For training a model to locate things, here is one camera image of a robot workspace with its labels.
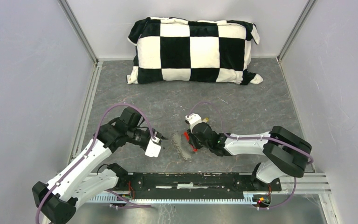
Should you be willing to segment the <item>red key tag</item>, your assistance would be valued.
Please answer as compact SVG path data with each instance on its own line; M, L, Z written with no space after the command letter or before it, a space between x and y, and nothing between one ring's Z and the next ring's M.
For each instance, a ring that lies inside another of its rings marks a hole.
M193 152L197 152L198 150L197 150L197 148L195 147L194 141L193 141L193 139L191 138L191 136L189 135L189 133L186 131L186 132L183 132L183 135L184 135L184 137L186 138L188 144L191 146L192 151L193 151Z

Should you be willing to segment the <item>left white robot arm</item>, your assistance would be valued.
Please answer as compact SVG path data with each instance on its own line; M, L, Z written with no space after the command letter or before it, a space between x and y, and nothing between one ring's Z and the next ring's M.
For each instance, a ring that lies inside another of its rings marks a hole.
M166 138L152 128L146 115L137 107L123 106L121 115L104 124L101 120L86 148L60 173L47 183L37 182L32 193L37 207L35 223L40 215L52 224L66 224L85 202L97 194L115 188L123 190L128 184L126 175L107 168L86 180L91 171L117 149L130 143L140 146L148 157L158 157L161 142Z

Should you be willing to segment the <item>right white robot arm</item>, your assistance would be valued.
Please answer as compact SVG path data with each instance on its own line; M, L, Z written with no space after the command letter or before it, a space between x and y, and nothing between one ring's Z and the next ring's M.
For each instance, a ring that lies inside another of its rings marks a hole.
M281 126L255 135L217 133L206 122L191 125L185 137L194 151L207 148L217 156L255 154L267 157L253 170L250 178L255 190L265 189L274 179L284 175L301 178L313 162L312 146Z

